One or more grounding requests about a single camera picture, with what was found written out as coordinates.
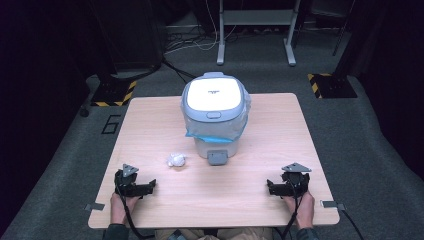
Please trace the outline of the clear plastic bin liner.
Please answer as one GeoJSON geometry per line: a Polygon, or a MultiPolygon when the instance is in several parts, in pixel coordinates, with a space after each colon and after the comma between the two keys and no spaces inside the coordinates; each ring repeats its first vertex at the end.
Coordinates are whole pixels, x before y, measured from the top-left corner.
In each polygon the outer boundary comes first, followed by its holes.
{"type": "Polygon", "coordinates": [[[231,143],[242,135],[251,107],[251,97],[244,89],[230,93],[223,90],[194,96],[185,89],[181,111],[186,136],[212,143],[231,143]]]}

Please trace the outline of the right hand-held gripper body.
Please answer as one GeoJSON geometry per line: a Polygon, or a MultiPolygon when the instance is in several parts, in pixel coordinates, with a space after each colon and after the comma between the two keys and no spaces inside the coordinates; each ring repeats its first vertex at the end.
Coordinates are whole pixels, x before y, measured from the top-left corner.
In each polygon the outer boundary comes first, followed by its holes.
{"type": "Polygon", "coordinates": [[[283,196],[300,197],[308,191],[311,169],[299,163],[292,163],[282,168],[283,196]]]}

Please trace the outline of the white metal stand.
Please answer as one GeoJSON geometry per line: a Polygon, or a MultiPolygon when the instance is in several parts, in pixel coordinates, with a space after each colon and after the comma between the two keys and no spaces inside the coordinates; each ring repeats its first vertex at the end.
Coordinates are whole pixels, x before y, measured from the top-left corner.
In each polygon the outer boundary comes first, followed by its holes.
{"type": "Polygon", "coordinates": [[[216,64],[224,64],[225,26],[288,26],[287,37],[283,39],[289,66],[296,65],[292,39],[299,13],[301,0],[294,0],[292,9],[282,10],[225,10],[224,0],[219,0],[219,45],[216,64]]]}

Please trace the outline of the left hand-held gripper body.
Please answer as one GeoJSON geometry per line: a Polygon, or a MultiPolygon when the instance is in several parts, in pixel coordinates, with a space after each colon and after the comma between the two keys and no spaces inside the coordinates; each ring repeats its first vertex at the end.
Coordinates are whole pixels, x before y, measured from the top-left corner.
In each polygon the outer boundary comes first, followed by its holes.
{"type": "Polygon", "coordinates": [[[123,197],[143,196],[141,186],[136,184],[138,168],[124,164],[121,169],[115,173],[114,184],[115,192],[123,197]]]}

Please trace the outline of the person's left hand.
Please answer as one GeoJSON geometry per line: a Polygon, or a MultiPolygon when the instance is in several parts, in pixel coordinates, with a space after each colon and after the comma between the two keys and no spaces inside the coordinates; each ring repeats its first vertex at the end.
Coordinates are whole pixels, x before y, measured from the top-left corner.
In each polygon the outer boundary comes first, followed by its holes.
{"type": "MultiPolygon", "coordinates": [[[[139,197],[125,198],[125,205],[127,206],[129,212],[132,212],[134,210],[138,201],[139,201],[139,197]]],[[[123,204],[121,197],[118,194],[113,193],[110,198],[110,204],[111,204],[110,223],[111,224],[126,224],[127,217],[126,217],[125,205],[123,204]]]]}

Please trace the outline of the white pedal trash can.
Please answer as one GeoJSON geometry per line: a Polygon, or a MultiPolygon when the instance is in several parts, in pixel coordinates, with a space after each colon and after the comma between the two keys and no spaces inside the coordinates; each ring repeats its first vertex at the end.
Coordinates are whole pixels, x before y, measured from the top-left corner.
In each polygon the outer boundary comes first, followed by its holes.
{"type": "Polygon", "coordinates": [[[237,153],[250,107],[250,94],[233,76],[208,72],[189,82],[181,111],[198,155],[212,166],[225,165],[237,153]]]}

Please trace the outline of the black base with hazard stripes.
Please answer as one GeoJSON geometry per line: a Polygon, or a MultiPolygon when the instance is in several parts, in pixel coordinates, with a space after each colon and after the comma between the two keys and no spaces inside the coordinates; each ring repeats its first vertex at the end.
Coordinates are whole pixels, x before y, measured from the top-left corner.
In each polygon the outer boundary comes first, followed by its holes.
{"type": "Polygon", "coordinates": [[[318,99],[356,98],[357,94],[346,78],[324,74],[308,74],[312,91],[318,99]]]}
{"type": "Polygon", "coordinates": [[[129,102],[135,86],[136,81],[100,83],[90,100],[90,104],[100,107],[124,106],[129,102]]]}

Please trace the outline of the white paper ball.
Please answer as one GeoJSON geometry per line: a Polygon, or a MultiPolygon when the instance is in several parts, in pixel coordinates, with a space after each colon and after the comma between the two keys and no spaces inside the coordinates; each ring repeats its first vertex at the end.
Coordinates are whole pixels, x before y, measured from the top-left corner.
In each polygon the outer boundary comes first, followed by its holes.
{"type": "Polygon", "coordinates": [[[185,165],[185,155],[182,153],[171,153],[167,158],[169,167],[182,167],[185,165]]]}

